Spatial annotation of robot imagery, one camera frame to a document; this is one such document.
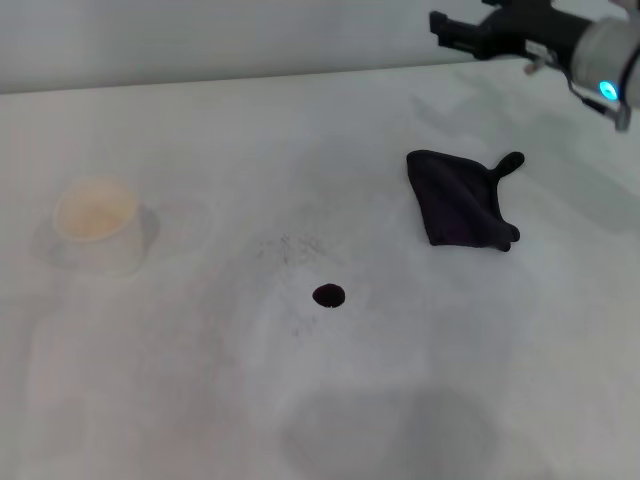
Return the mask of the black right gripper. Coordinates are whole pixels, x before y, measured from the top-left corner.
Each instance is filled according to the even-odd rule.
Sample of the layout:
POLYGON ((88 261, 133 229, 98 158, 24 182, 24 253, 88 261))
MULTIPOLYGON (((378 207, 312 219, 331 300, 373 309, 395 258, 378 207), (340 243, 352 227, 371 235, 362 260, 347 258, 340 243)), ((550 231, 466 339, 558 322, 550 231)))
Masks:
POLYGON ((496 6, 478 26, 429 13, 429 25, 438 45, 488 60, 501 55, 532 58, 526 44, 542 45, 557 61, 570 61, 592 21, 556 9, 549 0, 485 1, 496 6))

